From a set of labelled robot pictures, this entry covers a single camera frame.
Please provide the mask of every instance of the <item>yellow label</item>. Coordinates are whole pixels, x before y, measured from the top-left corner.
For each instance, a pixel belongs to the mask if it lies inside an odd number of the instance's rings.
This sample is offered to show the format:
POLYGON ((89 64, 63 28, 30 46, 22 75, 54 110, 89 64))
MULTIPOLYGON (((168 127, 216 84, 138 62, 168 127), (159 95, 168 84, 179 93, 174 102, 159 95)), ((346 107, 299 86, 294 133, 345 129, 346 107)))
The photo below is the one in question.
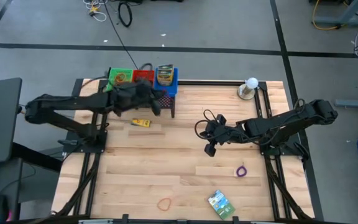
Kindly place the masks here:
POLYGON ((136 125, 136 126, 140 126, 140 127, 149 128, 150 124, 151 124, 151 120, 147 120, 147 119, 132 119, 131 124, 136 125))

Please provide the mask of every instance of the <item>green box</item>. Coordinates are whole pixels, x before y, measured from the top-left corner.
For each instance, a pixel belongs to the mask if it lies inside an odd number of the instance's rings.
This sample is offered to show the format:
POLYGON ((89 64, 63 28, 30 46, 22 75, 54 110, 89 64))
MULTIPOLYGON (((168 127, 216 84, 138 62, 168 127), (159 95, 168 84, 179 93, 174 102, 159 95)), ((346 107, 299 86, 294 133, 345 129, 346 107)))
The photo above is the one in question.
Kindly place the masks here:
POLYGON ((109 74, 109 83, 106 87, 106 91, 112 89, 112 86, 120 83, 130 83, 132 82, 132 69, 121 69, 121 68, 112 68, 110 69, 109 74))
POLYGON ((220 190, 215 191, 215 193, 209 197, 208 202, 222 220, 226 219, 236 211, 220 190))

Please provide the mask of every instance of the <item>red box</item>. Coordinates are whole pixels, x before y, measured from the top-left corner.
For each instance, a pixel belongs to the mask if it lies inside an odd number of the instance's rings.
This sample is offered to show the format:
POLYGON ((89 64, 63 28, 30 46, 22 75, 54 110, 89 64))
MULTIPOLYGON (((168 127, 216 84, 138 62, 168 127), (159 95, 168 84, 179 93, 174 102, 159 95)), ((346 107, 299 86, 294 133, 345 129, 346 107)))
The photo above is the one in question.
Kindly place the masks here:
POLYGON ((147 79, 154 86, 154 70, 134 70, 132 81, 135 82, 137 78, 147 79))

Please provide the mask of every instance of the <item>light bulb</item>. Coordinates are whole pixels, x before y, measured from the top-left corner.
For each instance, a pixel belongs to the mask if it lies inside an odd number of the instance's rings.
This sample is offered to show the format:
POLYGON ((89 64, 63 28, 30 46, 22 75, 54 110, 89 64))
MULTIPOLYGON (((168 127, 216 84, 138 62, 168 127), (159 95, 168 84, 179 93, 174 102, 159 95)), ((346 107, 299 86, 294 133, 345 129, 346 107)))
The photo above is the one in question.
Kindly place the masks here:
POLYGON ((256 79, 256 78, 252 77, 247 80, 247 87, 250 89, 257 88, 258 84, 259 84, 259 82, 258 82, 258 79, 256 79))

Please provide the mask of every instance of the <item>yellow cable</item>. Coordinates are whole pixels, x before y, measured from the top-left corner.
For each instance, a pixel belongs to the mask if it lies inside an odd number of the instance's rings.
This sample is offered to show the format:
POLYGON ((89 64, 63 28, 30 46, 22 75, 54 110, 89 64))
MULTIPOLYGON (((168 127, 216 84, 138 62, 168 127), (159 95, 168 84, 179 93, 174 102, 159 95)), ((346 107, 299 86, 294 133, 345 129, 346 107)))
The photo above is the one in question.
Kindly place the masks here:
POLYGON ((338 26, 334 26, 334 27, 330 27, 330 28, 321 28, 321 27, 318 27, 314 21, 314 15, 316 14, 316 10, 317 10, 317 6, 318 6, 318 3, 320 2, 320 0, 317 0, 316 1, 316 5, 314 6, 314 9, 313 9, 313 15, 311 16, 311 20, 313 22, 313 25, 316 29, 319 29, 319 30, 333 30, 333 29, 338 29, 338 26))

